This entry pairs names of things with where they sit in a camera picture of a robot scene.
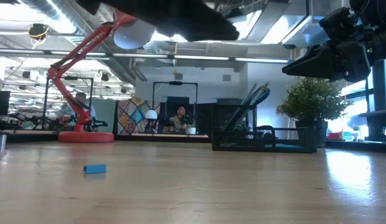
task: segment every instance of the monitor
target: monitor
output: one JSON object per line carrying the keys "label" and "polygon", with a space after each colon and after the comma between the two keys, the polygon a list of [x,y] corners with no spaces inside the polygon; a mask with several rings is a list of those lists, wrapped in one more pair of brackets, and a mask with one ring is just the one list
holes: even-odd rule
{"label": "monitor", "polygon": [[10,97],[10,91],[0,91],[0,115],[7,115]]}

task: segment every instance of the colorful geometric artwork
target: colorful geometric artwork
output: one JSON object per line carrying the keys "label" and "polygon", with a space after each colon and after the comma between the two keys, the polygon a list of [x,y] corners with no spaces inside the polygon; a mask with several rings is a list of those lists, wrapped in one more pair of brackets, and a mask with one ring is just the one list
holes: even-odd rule
{"label": "colorful geometric artwork", "polygon": [[131,135],[132,133],[143,133],[148,121],[144,118],[148,110],[160,113],[160,103],[151,107],[151,102],[140,98],[119,101],[117,108],[118,135]]}

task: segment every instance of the red desk lamp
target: red desk lamp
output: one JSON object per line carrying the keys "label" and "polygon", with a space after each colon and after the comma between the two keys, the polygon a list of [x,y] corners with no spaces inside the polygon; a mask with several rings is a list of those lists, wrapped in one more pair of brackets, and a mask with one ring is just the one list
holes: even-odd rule
{"label": "red desk lamp", "polygon": [[65,58],[51,66],[48,71],[48,77],[59,89],[60,93],[62,93],[77,117],[74,131],[61,132],[58,137],[60,142],[114,142],[114,135],[112,133],[84,132],[84,125],[92,122],[92,118],[90,117],[91,111],[88,110],[89,108],[84,103],[74,98],[60,79],[67,70],[80,60],[83,60],[86,54],[97,47],[112,31],[114,31],[114,40],[118,46],[121,45],[120,47],[124,49],[136,49],[150,40],[151,35],[154,33],[154,27],[137,20],[133,16],[117,11],[117,19],[114,22],[102,24],[101,27],[89,35]]}

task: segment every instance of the person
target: person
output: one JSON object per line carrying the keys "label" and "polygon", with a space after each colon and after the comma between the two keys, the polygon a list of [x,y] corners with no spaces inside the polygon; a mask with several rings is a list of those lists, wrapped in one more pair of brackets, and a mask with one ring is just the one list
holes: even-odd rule
{"label": "person", "polygon": [[[75,99],[84,103],[84,104],[88,104],[88,99],[86,98],[86,94],[85,93],[77,93],[75,95]],[[59,118],[62,118],[64,116],[75,116],[75,112],[74,110],[71,108],[71,106],[68,104],[68,103],[64,103],[62,108],[60,109],[60,112],[58,114],[58,117]],[[96,117],[96,110],[94,109],[93,106],[91,106],[91,118],[95,118]]]}
{"label": "person", "polygon": [[162,132],[164,134],[178,133],[185,134],[187,130],[187,123],[185,122],[186,109],[179,106],[175,116],[169,119],[171,126],[164,127]]}

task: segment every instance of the blue block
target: blue block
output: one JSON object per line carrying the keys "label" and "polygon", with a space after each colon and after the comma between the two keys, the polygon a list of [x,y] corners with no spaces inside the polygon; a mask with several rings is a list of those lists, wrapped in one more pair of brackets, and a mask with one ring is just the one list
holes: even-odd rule
{"label": "blue block", "polygon": [[99,174],[107,171],[106,164],[86,165],[83,167],[85,174]]}

